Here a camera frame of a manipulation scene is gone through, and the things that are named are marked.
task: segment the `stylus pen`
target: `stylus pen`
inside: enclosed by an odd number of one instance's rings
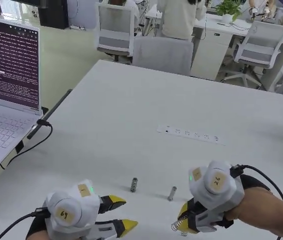
[[[72,89],[69,89],[64,96],[56,103],[55,106],[42,118],[43,120],[47,121],[47,119],[56,111],[56,109],[62,104],[62,102],[67,98],[67,96],[72,92]],[[31,131],[27,138],[32,139],[32,137],[38,132],[41,128],[41,125],[37,125],[33,131]]]

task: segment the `green plant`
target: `green plant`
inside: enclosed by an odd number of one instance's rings
[[[242,14],[239,0],[224,0],[222,3],[217,5],[216,11],[220,16],[225,14],[233,15],[233,21]]]

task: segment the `potted plant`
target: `potted plant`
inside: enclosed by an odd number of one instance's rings
[[[230,24],[241,15],[241,7],[239,0],[224,0],[216,7],[217,14],[222,16],[224,24]]]

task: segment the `laptop hinge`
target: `laptop hinge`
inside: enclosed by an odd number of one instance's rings
[[[23,112],[25,112],[25,113],[29,113],[29,114],[38,114],[38,109],[35,109],[35,108],[31,108],[31,109],[23,109],[22,110]]]

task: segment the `laptop keyboard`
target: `laptop keyboard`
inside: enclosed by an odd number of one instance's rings
[[[14,118],[0,114],[0,148],[7,148],[33,121],[33,118]]]

